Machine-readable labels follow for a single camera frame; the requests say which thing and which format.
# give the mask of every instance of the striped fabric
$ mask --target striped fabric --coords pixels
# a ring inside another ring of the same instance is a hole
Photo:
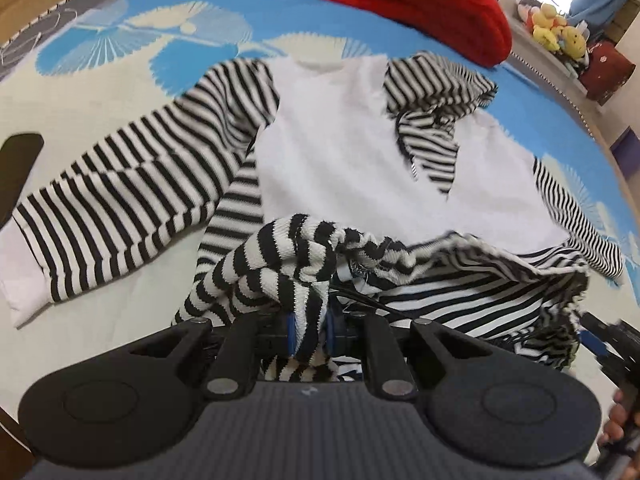
[[[420,165],[442,193],[449,193],[458,155],[454,124],[487,107],[497,85],[431,52],[391,60],[384,85],[387,111],[396,118],[399,142],[412,164]]]
[[[425,52],[389,62],[384,86],[403,149],[448,192],[454,122],[488,105],[497,88]],[[318,346],[330,283],[540,362],[571,359],[575,333],[566,319],[586,286],[582,256],[607,276],[620,273],[621,259],[542,165],[534,168],[538,189],[572,238],[536,254],[509,254],[454,233],[408,248],[304,216],[263,227],[252,144],[278,106],[266,63],[215,65],[186,94],[98,142],[28,196],[14,218],[49,280],[51,301],[123,276],[184,229],[208,222],[192,289],[174,321],[204,315],[229,324],[281,304],[296,316],[296,356],[267,363],[268,378],[357,374],[357,364],[330,362]]]

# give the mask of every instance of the bed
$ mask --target bed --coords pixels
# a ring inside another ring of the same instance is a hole
[[[418,50],[470,64],[416,30],[322,0],[68,0],[2,48],[0,141],[20,131],[45,139],[26,194],[220,60]],[[582,306],[605,321],[640,326],[639,234],[616,173],[572,106],[515,67],[524,70],[516,59],[490,70],[474,67],[500,87],[488,111],[543,159],[625,255],[620,283],[594,273]],[[20,330],[0,300],[0,406],[15,416],[21,395],[42,375],[167,327],[190,288],[202,231],[117,282],[45,309]],[[608,406],[614,387],[586,350],[572,373]]]

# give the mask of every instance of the ribbed gray surface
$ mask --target ribbed gray surface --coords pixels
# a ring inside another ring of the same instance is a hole
[[[515,472],[472,462],[436,439],[407,404],[362,383],[258,383],[214,402],[171,450],[114,470],[41,461],[26,480],[593,480],[580,463]]]

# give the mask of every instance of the white fabric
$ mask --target white fabric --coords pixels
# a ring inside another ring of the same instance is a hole
[[[255,143],[265,222],[307,213],[407,244],[443,234],[444,196],[413,180],[384,116],[386,64],[269,61],[280,107]]]
[[[13,218],[0,230],[0,290],[14,326],[25,323],[51,301],[42,268]]]
[[[484,110],[456,123],[456,177],[447,200],[449,228],[513,254],[530,254],[567,240],[536,188],[534,157]]]
[[[456,124],[447,198],[425,173],[415,181],[398,149],[385,114],[384,56],[269,66],[280,107],[255,145],[265,222],[307,213],[406,244],[454,230],[514,254],[567,240],[536,189],[533,155],[484,110]]]

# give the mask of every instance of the blue bed sheet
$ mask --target blue bed sheet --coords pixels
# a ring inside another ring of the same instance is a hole
[[[528,150],[554,161],[601,234],[620,243],[640,299],[638,232],[614,171],[573,118],[513,69],[474,66],[412,28],[322,0],[118,0],[80,18],[40,51],[36,66],[43,75],[85,70],[127,56],[160,36],[170,40],[150,61],[150,69],[168,96],[192,86],[220,60],[285,55],[310,46],[328,55],[338,49],[343,57],[431,50],[473,66],[499,85],[488,111]]]

